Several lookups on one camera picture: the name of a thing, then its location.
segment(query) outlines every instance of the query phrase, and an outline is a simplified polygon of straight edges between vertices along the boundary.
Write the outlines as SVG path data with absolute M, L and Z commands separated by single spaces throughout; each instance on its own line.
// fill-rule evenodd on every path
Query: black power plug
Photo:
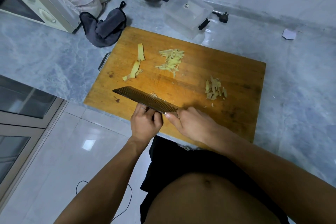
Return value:
M 213 14 L 216 14 L 219 17 L 219 21 L 226 23 L 229 20 L 229 14 L 228 12 L 225 12 L 223 14 L 217 13 L 217 12 L 212 12 Z

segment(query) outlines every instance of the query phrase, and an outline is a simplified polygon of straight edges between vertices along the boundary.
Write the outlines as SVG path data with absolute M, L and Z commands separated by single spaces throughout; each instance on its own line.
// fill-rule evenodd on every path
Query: person's right arm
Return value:
M 244 170 L 297 224 L 336 220 L 336 188 L 295 164 L 264 150 L 189 107 L 167 113 L 179 132 L 228 157 Z

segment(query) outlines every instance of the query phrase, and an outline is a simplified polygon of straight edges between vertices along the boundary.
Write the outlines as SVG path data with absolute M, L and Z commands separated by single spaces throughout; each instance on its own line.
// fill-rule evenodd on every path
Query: gray cloth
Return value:
M 106 47 L 118 41 L 126 27 L 126 15 L 122 10 L 125 6 L 126 3 L 122 1 L 120 7 L 110 11 L 104 21 L 98 21 L 88 12 L 82 12 L 79 15 L 86 38 L 91 44 L 96 47 Z

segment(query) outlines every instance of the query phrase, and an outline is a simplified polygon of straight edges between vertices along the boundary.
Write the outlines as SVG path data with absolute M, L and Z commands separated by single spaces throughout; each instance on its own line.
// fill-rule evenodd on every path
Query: belly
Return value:
M 189 173 L 165 187 L 152 202 L 145 224 L 227 223 L 279 224 L 260 201 L 228 180 Z

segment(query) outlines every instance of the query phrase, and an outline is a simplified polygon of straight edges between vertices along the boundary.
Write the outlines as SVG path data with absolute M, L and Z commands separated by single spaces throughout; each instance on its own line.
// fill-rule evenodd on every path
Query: cutting board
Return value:
M 140 65 L 144 72 L 136 79 L 124 82 L 122 77 L 131 72 L 137 60 L 139 43 L 143 44 L 145 53 L 146 60 Z M 185 51 L 175 78 L 171 72 L 155 68 L 165 62 L 158 51 L 171 48 Z M 266 64 L 260 61 L 127 27 L 84 103 L 130 120 L 136 103 L 112 90 L 132 86 L 147 93 L 155 93 L 159 98 L 179 107 L 193 106 L 210 115 L 218 124 L 253 142 L 265 68 Z M 214 101 L 206 99 L 205 81 L 211 75 L 219 78 L 226 88 L 226 100 L 222 97 Z M 181 135 L 165 117 L 160 132 L 205 147 Z

